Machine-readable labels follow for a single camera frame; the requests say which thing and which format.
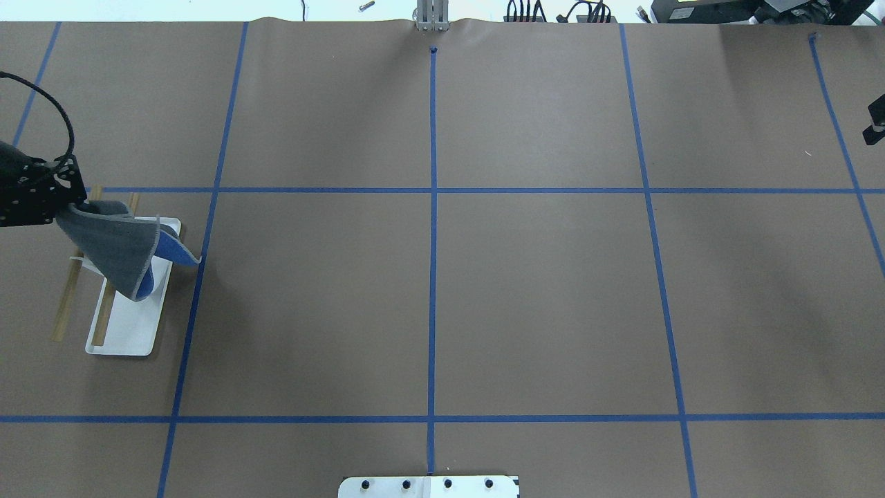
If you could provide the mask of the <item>wooden towel rack white base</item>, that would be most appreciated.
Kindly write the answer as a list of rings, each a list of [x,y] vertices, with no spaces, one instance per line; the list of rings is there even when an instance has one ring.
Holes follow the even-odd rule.
[[[139,219],[158,217],[161,223],[170,226],[181,240],[185,230],[183,221],[177,217],[168,216],[137,216],[135,208],[139,198],[139,193],[135,192],[130,196],[129,201],[124,203],[133,212],[133,216]],[[187,266],[154,258],[152,262],[153,293],[149,294],[142,302],[132,302],[119,293],[75,245],[75,252],[69,258],[64,275],[64,285],[55,310],[50,340],[60,342],[66,336],[73,317],[79,276],[83,271],[88,271],[99,277],[100,286],[99,291],[95,294],[88,325],[86,325],[85,352],[99,356],[148,356],[153,351],[157,340],[171,272],[175,267]]]

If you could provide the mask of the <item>black usb hub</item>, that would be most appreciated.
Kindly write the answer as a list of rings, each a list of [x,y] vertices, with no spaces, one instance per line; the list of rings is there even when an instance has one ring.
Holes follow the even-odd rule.
[[[541,1],[509,0],[505,7],[505,23],[546,23],[547,17]]]

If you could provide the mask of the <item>blue towel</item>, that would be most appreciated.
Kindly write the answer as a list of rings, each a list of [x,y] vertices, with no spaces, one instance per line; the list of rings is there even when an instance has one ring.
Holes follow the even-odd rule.
[[[132,302],[153,293],[154,258],[189,267],[201,259],[158,217],[139,219],[120,201],[73,203],[57,211],[56,221],[92,264]]]

